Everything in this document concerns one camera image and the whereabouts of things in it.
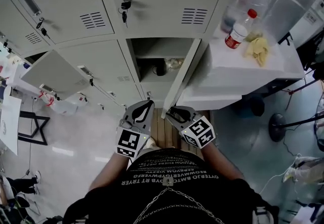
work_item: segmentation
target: black stand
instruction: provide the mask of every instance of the black stand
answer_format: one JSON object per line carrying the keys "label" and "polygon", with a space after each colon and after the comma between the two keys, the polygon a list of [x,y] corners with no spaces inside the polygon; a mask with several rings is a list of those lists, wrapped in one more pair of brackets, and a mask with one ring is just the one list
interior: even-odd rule
{"label": "black stand", "polygon": [[285,128],[295,126],[295,125],[304,124],[304,123],[311,122],[311,121],[316,121],[316,120],[323,119],[323,118],[324,118],[324,114],[320,115],[320,116],[313,117],[313,118],[309,118],[307,120],[286,124],[285,117],[280,113],[275,113],[275,114],[272,115],[272,117],[270,118],[270,121],[269,121],[269,135],[270,135],[270,138],[274,142],[279,142],[286,135],[286,129]]}
{"label": "black stand", "polygon": [[[43,127],[50,120],[50,117],[37,116],[35,113],[25,112],[25,111],[20,111],[20,117],[33,119],[35,121],[36,129],[34,130],[34,132],[31,135],[27,135],[27,134],[19,132],[18,133],[18,140],[47,146],[48,144],[47,144],[47,141],[46,141],[44,133],[43,133]],[[44,122],[41,125],[39,125],[37,120],[43,120]],[[38,131],[39,131],[40,136],[41,136],[43,141],[35,141],[35,140],[33,140],[35,134]]]}

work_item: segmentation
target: plastic bottle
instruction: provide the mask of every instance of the plastic bottle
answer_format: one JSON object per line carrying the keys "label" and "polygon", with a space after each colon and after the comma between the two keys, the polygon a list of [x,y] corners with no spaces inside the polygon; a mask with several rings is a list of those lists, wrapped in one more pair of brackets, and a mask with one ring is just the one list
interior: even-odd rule
{"label": "plastic bottle", "polygon": [[257,17],[257,12],[249,9],[248,15],[239,19],[233,26],[233,29],[225,38],[225,43],[231,49],[236,49],[240,43],[247,37],[251,31],[251,26],[254,18]]}

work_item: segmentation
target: black round base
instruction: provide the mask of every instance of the black round base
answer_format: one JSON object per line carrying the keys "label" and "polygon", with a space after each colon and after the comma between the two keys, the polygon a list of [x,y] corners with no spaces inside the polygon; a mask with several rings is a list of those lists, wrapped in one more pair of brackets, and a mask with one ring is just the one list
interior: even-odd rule
{"label": "black round base", "polygon": [[272,115],[269,121],[269,135],[274,142],[281,141],[286,135],[285,128],[278,128],[278,125],[285,125],[286,119],[280,113],[275,113]]}

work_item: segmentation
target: red label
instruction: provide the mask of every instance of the red label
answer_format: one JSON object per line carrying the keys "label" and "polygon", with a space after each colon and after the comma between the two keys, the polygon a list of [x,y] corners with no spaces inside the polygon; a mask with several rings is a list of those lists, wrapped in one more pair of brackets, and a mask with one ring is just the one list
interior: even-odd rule
{"label": "red label", "polygon": [[236,49],[240,45],[240,42],[238,42],[237,40],[234,40],[230,34],[225,39],[225,43],[231,49]]}

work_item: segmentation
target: black t-shirt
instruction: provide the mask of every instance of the black t-shirt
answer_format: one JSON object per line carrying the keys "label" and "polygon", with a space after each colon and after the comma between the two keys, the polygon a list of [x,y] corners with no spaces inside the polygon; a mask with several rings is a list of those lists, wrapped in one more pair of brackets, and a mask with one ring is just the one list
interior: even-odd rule
{"label": "black t-shirt", "polygon": [[90,223],[134,223],[170,177],[173,191],[160,195],[139,223],[217,223],[215,218],[224,224],[252,223],[256,207],[271,208],[244,180],[226,179],[191,153],[162,149],[144,154],[114,184],[93,189],[70,206],[65,223],[86,214]]}

